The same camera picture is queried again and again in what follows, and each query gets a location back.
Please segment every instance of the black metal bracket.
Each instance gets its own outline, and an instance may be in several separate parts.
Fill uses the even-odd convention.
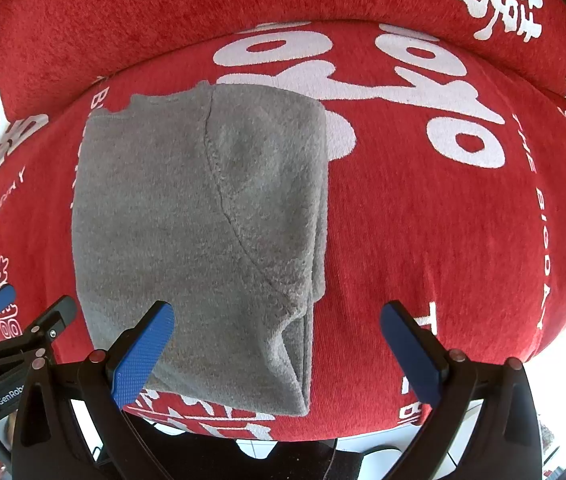
[[[42,457],[45,463],[54,464],[58,480],[171,480],[121,412],[117,399],[138,396],[172,331],[172,308],[157,301],[134,329],[119,336],[110,351],[95,350],[85,361],[74,364],[35,359],[16,418],[15,480],[48,480],[50,472],[40,466]],[[117,380],[123,381],[118,390]],[[92,458],[72,399],[85,402],[104,442],[106,461]]]
[[[473,362],[418,326],[399,301],[385,305],[381,331],[418,399],[431,415],[384,480],[431,480],[471,400],[484,399],[456,470],[447,480],[538,480],[542,447],[534,400],[523,364]]]
[[[0,342],[0,420],[18,407],[32,361],[43,355],[54,358],[51,343],[74,320],[76,311],[74,300],[63,296],[21,336]]]

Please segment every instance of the screw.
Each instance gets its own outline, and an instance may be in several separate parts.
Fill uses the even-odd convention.
[[[95,350],[93,351],[89,358],[92,363],[101,363],[107,357],[107,353],[104,350]]]
[[[520,370],[521,368],[523,368],[523,363],[521,362],[521,360],[515,357],[510,357],[507,362],[509,367],[513,368],[514,370]]]
[[[452,348],[449,351],[449,356],[451,357],[452,361],[456,361],[457,363],[462,363],[467,359],[467,355],[462,350],[458,348]]]
[[[45,359],[42,357],[37,357],[32,361],[32,368],[34,368],[34,370],[40,370],[43,366],[45,366]]]

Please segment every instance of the red fabric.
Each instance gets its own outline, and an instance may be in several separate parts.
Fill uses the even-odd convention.
[[[300,30],[321,37],[291,35]],[[252,36],[269,44],[237,46]],[[415,57],[401,54],[405,48],[390,56],[380,46],[388,50],[397,40],[387,36],[377,23],[362,22],[233,34],[147,61],[83,94],[0,166],[0,284],[9,280],[17,291],[0,332],[18,334],[76,290],[70,205],[91,108],[121,110],[133,93],[170,94],[244,74],[278,75],[281,85],[281,72],[298,74],[303,66],[293,82],[320,96],[356,137],[347,153],[346,129],[331,133],[341,151],[329,166],[327,293],[315,309],[309,415],[272,420],[157,392],[145,392],[130,409],[191,431],[275,440],[414,422],[422,408],[411,392],[403,394],[402,373],[378,327],[380,309],[392,299],[415,317],[428,316],[435,303],[439,339],[477,360],[527,359],[546,346],[566,326],[566,100],[444,41],[411,43],[419,46],[409,51]],[[332,46],[313,55],[308,45],[317,48],[324,38]],[[298,45],[305,54],[285,56]],[[258,56],[266,61],[254,62]],[[236,66],[241,59],[252,62]],[[313,72],[329,64],[333,73]],[[415,77],[416,84],[407,82]],[[334,81],[356,87],[336,91]],[[423,101],[445,88],[454,89],[447,105]],[[400,102],[405,95],[412,104]],[[489,119],[476,116],[479,105],[459,111],[473,95]],[[459,124],[454,120],[465,121],[460,134],[442,134],[440,125]],[[468,135],[477,131],[484,140]],[[473,153],[489,155],[483,167]],[[65,361],[90,349],[82,319],[56,343]]]
[[[492,4],[473,18],[461,0],[0,0],[0,91],[12,123],[55,118],[98,78],[176,48],[257,23],[353,19],[428,32],[566,95],[563,2],[491,1],[509,5],[513,28],[498,15],[491,37],[476,40]],[[530,13],[542,32],[524,43]]]

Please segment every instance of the cable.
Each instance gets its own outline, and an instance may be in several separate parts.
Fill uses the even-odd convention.
[[[338,444],[338,438],[334,439],[334,447],[332,448],[332,458],[330,459],[330,463],[325,470],[325,474],[323,475],[322,480],[327,480],[327,475],[330,473],[330,469],[332,469],[332,464],[334,463],[334,457],[336,456],[336,445]]]

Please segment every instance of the folded gray garment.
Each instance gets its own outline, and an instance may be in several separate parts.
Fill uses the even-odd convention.
[[[167,301],[176,327],[147,387],[306,415],[327,163],[325,110],[293,92],[204,82],[96,110],[72,213],[94,345]]]

